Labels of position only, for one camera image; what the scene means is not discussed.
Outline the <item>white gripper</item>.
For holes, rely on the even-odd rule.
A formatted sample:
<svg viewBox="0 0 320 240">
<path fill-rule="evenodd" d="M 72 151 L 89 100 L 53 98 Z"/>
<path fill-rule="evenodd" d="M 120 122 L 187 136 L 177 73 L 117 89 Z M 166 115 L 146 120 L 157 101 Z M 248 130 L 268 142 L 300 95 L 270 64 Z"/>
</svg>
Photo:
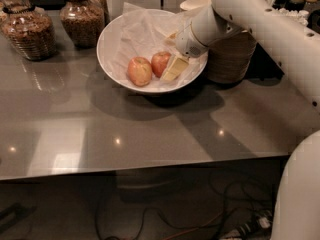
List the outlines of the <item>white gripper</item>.
<svg viewBox="0 0 320 240">
<path fill-rule="evenodd" d="M 175 80 L 189 66 L 187 57 L 201 56 L 214 42 L 228 38 L 233 33 L 234 26 L 220 17 L 211 5 L 201 8 L 183 23 L 177 33 L 171 33 L 166 37 L 165 42 L 168 45 L 175 44 L 176 49 L 183 56 L 172 55 L 170 57 L 161 75 L 161 80 Z"/>
</svg>

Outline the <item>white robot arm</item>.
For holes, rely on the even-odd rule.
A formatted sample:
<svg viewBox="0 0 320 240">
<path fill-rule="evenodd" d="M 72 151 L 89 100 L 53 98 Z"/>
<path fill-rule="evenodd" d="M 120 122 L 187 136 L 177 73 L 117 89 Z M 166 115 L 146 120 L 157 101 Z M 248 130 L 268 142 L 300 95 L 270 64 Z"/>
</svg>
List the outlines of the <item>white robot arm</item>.
<svg viewBox="0 0 320 240">
<path fill-rule="evenodd" d="M 312 103 L 320 105 L 320 35 L 267 0 L 211 0 L 179 26 L 175 47 L 197 58 L 216 41 L 246 30 Z M 284 168 L 270 240 L 320 240 L 320 132 L 305 138 Z"/>
</svg>

